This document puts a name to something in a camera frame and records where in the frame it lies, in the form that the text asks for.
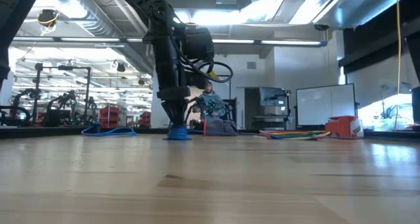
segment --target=red container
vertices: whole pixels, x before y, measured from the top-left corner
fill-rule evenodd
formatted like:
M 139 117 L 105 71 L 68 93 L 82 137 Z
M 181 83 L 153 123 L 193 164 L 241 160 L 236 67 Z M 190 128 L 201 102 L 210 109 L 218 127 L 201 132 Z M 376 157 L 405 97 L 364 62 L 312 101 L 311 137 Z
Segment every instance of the red container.
M 107 106 L 99 110 L 100 119 L 99 123 L 103 128 L 118 127 L 119 121 L 119 108 L 114 106 Z
M 357 116 L 337 116 L 329 119 L 325 130 L 340 138 L 363 137 L 361 121 Z

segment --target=machine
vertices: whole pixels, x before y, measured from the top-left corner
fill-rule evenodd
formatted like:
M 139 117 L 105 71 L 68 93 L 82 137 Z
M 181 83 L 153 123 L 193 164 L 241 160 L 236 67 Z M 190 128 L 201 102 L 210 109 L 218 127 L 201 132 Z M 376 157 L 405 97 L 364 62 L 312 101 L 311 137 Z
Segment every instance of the machine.
M 53 109 L 53 104 L 57 102 L 59 106 L 57 109 Z M 43 119 L 44 127 L 58 127 L 58 126 L 75 126 L 77 125 L 76 120 L 76 95 L 74 90 L 64 93 L 50 102 L 47 105 L 47 113 Z M 71 110 L 63 110 L 66 106 L 70 106 Z
M 22 96 L 27 95 L 30 99 L 38 100 L 41 98 L 41 91 L 39 89 L 25 89 L 23 92 L 20 92 L 13 98 L 13 102 L 11 106 L 0 106 L 0 113 L 1 125 L 9 125 L 9 126 L 28 126 L 30 125 L 29 120 L 33 116 L 30 115 L 29 111 L 25 108 L 19 107 L 20 99 Z M 6 116 L 7 113 L 3 111 L 4 109 L 9 109 L 9 116 Z M 18 111 L 25 113 L 26 117 L 22 120 L 20 119 L 20 115 Z
M 85 101 L 87 103 L 87 108 L 92 110 L 92 116 L 89 116 L 88 123 L 90 124 L 96 124 L 98 123 L 97 117 L 96 117 L 96 109 L 98 108 L 98 105 L 96 105 L 95 100 L 93 97 L 89 97 L 88 101 Z

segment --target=whiteboard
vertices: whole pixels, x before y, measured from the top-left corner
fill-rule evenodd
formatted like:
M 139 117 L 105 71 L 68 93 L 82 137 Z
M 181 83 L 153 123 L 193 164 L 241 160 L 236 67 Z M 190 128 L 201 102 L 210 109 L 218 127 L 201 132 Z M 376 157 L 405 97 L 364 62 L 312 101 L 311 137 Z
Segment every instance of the whiteboard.
M 297 125 L 325 125 L 330 117 L 355 116 L 354 86 L 296 90 Z

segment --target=person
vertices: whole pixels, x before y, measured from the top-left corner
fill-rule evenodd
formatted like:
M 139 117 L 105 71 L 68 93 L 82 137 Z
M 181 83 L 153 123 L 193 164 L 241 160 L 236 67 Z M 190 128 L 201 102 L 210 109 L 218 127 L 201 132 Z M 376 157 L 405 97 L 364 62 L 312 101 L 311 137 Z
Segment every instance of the person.
M 204 89 L 203 93 L 199 97 L 204 100 L 206 106 L 208 106 L 210 101 L 212 101 L 215 104 L 223 104 L 222 98 L 216 92 L 214 92 L 213 84 L 211 82 L 207 84 L 207 87 Z M 209 114 L 204 114 L 197 105 L 193 106 L 192 112 L 201 113 L 201 120 L 207 120 L 207 122 L 221 120 L 221 116 L 224 116 L 226 114 L 224 108 L 218 109 Z

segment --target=cloth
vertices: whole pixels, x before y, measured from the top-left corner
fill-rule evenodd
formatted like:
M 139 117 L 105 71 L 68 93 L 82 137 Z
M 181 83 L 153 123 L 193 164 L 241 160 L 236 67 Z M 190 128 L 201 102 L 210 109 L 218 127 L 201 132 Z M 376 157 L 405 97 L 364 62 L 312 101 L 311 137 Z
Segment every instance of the cloth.
M 216 104 L 223 103 L 222 98 L 218 94 L 216 94 L 214 91 L 212 91 L 211 93 L 202 93 L 199 97 L 204 100 L 204 103 L 206 105 L 208 105 L 210 101 L 213 101 Z M 217 110 L 217 113 L 219 113 L 218 116 L 212 116 L 211 113 L 206 115 L 203 112 L 201 112 L 200 117 L 204 120 L 207 120 L 207 122 L 213 122 L 216 120 L 220 120 L 220 117 L 226 114 L 226 110 L 224 108 L 221 108 Z

